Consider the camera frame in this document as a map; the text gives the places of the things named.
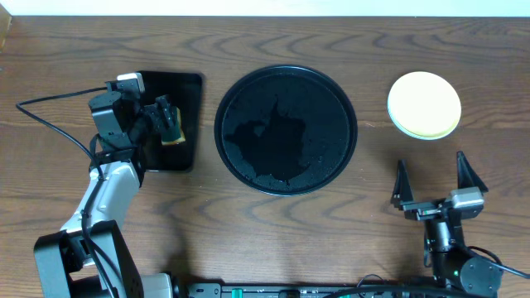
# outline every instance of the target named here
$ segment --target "black cable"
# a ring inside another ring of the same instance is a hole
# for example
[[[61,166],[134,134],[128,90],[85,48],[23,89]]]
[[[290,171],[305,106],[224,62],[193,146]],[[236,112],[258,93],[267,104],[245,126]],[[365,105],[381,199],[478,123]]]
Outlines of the black cable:
[[[488,256],[492,257],[494,259],[494,261],[488,259],[487,257],[479,255],[478,253],[474,252],[473,250],[478,250],[480,252],[483,252],[483,253],[487,254]],[[469,254],[471,254],[473,257],[481,257],[486,262],[488,262],[490,265],[492,265],[494,267],[497,267],[500,270],[512,273],[512,274],[514,274],[516,276],[520,276],[522,278],[530,279],[530,274],[525,273],[525,272],[521,272],[521,271],[519,271],[517,269],[514,269],[514,268],[511,268],[511,267],[503,265],[503,263],[500,261],[500,259],[497,256],[495,256],[494,253],[492,253],[491,251],[489,251],[487,249],[477,248],[477,247],[468,247],[467,248],[467,252]]]
[[[361,280],[359,281],[359,283],[357,284],[357,287],[361,287],[363,285],[363,282],[366,278],[368,277],[377,277],[378,279],[380,279],[381,281],[383,281],[384,284],[386,284],[387,282],[382,278],[380,277],[379,275],[377,274],[367,274],[365,275],[363,278],[361,278]],[[359,298],[363,298],[364,296],[362,296],[360,293],[357,294],[357,296],[359,296]]]
[[[392,292],[392,293],[414,293],[430,295],[435,297],[451,297],[451,298],[484,298],[483,296],[477,296],[467,294],[463,291],[449,291],[445,289],[422,287],[422,286],[366,286],[366,287],[355,287],[348,290],[338,291],[333,294],[324,296],[323,298],[340,298],[346,295],[356,295],[360,293],[379,293],[379,292]]]
[[[39,103],[39,102],[43,102],[43,101],[46,101],[46,100],[52,100],[52,99],[66,99],[66,98],[69,98],[69,97],[74,97],[74,96],[87,94],[87,93],[92,93],[92,92],[96,92],[96,91],[103,91],[103,90],[106,90],[106,89],[107,89],[106,87],[101,87],[101,88],[88,89],[88,90],[79,91],[79,92],[73,92],[73,93],[70,93],[70,94],[61,94],[61,95],[44,97],[44,98],[40,98],[40,99],[27,100],[27,101],[24,101],[24,102],[21,102],[21,103],[17,103],[17,109],[20,110],[21,112],[25,113],[28,117],[36,120],[39,123],[44,124],[45,126],[51,128],[55,132],[58,132],[63,137],[66,137],[67,139],[71,140],[75,145],[77,145],[79,148],[81,148],[81,150],[90,158],[90,160],[92,161],[92,163],[96,167],[96,169],[98,171],[99,179],[98,179],[98,182],[97,182],[96,186],[94,187],[92,193],[90,194],[89,199],[87,200],[87,204],[85,205],[83,210],[81,210],[81,230],[82,230],[82,234],[83,234],[83,238],[85,240],[86,246],[87,246],[87,248],[89,250],[90,256],[92,256],[92,259],[94,260],[94,264],[98,268],[99,274],[101,274],[101,277],[102,277],[102,279],[104,281],[104,284],[106,285],[106,287],[108,289],[108,293],[110,294],[111,298],[114,298],[115,294],[114,294],[112,283],[110,282],[110,279],[108,278],[107,272],[104,270],[103,265],[101,264],[101,261],[99,260],[98,255],[96,254],[96,250],[98,250],[98,253],[105,259],[105,261],[112,267],[112,269],[116,271],[116,275],[120,279],[121,279],[121,276],[118,274],[118,271],[117,271],[116,267],[114,266],[114,264],[111,262],[110,258],[90,238],[90,234],[89,234],[89,231],[88,231],[89,213],[87,211],[85,211],[85,210],[90,210],[90,207],[92,206],[92,204],[93,204],[93,202],[95,200],[96,194],[98,193],[98,189],[103,184],[104,173],[101,170],[101,165],[96,161],[95,155],[92,154],[81,142],[79,142],[77,139],[72,137],[68,132],[65,132],[64,130],[58,128],[57,126],[55,126],[55,125],[53,125],[53,124],[51,124],[49,122],[47,122],[46,120],[37,117],[35,114],[30,113],[29,111],[27,111],[26,109],[24,109],[22,107],[23,105],[26,105],[26,104]]]

